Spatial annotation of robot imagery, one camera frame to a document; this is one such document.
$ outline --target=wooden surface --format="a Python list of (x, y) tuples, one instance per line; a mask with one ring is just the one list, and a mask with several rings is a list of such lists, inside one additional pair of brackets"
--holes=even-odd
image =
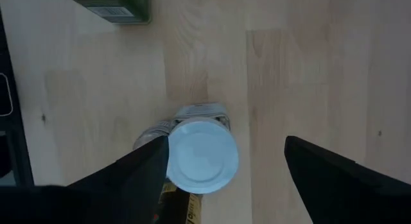
[(411, 183), (409, 2), (153, 0), (151, 25), (117, 27), (71, 0), (0, 0), (35, 182), (74, 182), (219, 101), (240, 168), (202, 223), (310, 223), (287, 135)]

